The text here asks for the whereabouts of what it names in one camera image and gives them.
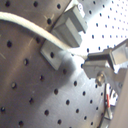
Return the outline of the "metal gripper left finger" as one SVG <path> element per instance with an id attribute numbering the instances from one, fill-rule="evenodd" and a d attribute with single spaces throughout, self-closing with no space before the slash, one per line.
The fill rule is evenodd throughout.
<path id="1" fill-rule="evenodd" d="M 86 61 L 82 65 L 82 68 L 87 77 L 94 78 L 99 86 L 109 83 L 117 94 L 121 93 L 127 72 L 126 68 L 120 68 L 115 73 L 106 60 Z"/>

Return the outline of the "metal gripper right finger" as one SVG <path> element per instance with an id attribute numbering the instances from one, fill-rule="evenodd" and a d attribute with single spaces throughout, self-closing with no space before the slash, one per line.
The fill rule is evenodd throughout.
<path id="1" fill-rule="evenodd" d="M 90 53 L 86 62 L 107 61 L 110 65 L 118 65 L 128 61 L 128 39 L 114 48 L 104 49 L 102 52 Z"/>

